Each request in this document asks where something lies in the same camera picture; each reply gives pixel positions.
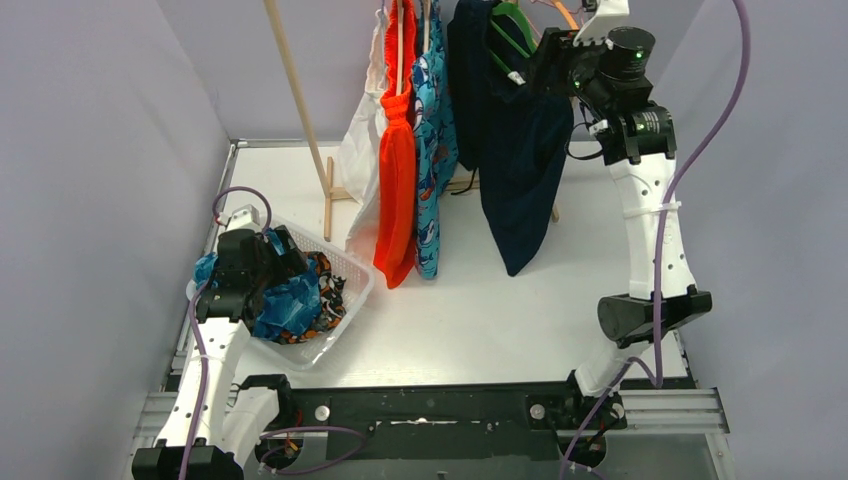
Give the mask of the camouflage orange black shorts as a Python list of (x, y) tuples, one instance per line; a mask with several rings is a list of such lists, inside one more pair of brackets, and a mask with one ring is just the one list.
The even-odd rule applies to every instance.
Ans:
[(277, 337), (277, 342), (281, 344), (304, 343), (319, 334), (330, 332), (341, 324), (347, 313), (343, 300), (346, 279), (333, 273), (332, 264), (323, 252), (308, 251), (306, 256), (317, 277), (321, 309), (303, 333), (295, 334), (290, 330), (283, 330)]

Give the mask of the orange wooden hanger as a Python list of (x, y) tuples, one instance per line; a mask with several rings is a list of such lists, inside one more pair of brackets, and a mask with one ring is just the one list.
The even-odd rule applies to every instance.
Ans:
[(560, 15), (563, 17), (566, 24), (571, 30), (580, 29), (580, 25), (578, 24), (574, 14), (565, 6), (565, 4), (561, 0), (551, 0), (550, 3), (560, 13)]

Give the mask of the teal shark print shorts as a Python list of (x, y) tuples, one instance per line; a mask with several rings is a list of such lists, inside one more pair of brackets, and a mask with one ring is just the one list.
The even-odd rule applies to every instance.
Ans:
[(415, 93), (413, 133), (416, 142), (418, 184), (416, 191), (416, 270), (425, 280), (438, 275), (440, 256), (439, 200), (452, 180), (458, 147), (452, 100), (449, 93), (448, 60), (438, 1), (432, 1), (431, 45), (413, 65)]

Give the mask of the green hanger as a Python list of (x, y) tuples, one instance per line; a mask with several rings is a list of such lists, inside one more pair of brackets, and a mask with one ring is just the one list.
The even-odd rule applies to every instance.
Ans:
[(512, 83), (525, 85), (528, 63), (536, 49), (526, 15), (516, 1), (496, 1), (489, 28), (486, 41), (490, 59)]

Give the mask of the navy blue shorts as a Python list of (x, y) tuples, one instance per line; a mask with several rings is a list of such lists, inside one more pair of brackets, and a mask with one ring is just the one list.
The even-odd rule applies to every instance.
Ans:
[(460, 1), (447, 27), (448, 82), (460, 163), (480, 177), (480, 197), (508, 275), (518, 275), (546, 236), (574, 112), (566, 97), (512, 83), (490, 59), (496, 1)]

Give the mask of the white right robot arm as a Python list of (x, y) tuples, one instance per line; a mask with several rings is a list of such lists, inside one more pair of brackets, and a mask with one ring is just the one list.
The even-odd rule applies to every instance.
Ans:
[(627, 292), (599, 300), (597, 316), (608, 342), (573, 373), (579, 389), (562, 400), (564, 417), (578, 427), (602, 413), (599, 396), (625, 362), (664, 335), (707, 314), (709, 291), (691, 273), (671, 191), (676, 137), (669, 111), (651, 98), (646, 65), (654, 36), (617, 27), (583, 46), (575, 30), (548, 28), (529, 63), (528, 84), (544, 94), (574, 97), (591, 115), (622, 205), (630, 277)]

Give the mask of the blue leaf print shorts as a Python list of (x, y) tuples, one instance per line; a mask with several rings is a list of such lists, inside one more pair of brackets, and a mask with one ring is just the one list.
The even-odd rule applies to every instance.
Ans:
[(309, 270), (288, 284), (260, 292), (255, 286), (257, 232), (247, 229), (219, 236), (218, 250), (195, 262), (193, 282), (202, 289), (196, 315), (242, 321), (253, 336), (277, 341), (283, 330), (301, 334), (320, 312), (317, 277)]

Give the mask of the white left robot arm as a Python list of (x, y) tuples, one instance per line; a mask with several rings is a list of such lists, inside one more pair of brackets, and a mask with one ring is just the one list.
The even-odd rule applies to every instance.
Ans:
[(265, 427), (295, 416), (286, 378), (249, 381), (228, 403), (236, 368), (260, 316), (267, 289), (306, 272), (290, 231), (230, 229), (189, 309), (193, 348), (174, 406), (150, 447), (137, 450), (135, 479), (241, 479)]

